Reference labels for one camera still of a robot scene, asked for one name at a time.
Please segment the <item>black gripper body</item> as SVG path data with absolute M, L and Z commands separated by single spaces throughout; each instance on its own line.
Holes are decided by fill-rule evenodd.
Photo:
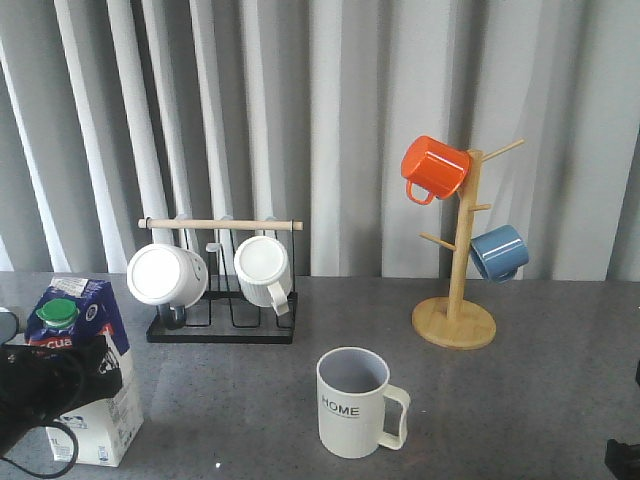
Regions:
M 606 445 L 605 465 L 618 480 L 639 480 L 639 445 L 609 439 Z
M 67 351 L 16 345 L 19 321 L 1 310 L 1 453 L 7 454 L 34 427 L 59 429 L 78 442 L 60 420 L 83 387 L 83 371 Z

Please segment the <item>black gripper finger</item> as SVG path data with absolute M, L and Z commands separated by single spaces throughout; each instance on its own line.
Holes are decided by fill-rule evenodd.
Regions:
M 79 362 L 81 382 L 74 393 L 72 408 L 113 398 L 122 388 L 122 371 L 110 338 L 97 335 L 86 345 L 71 348 L 69 353 Z

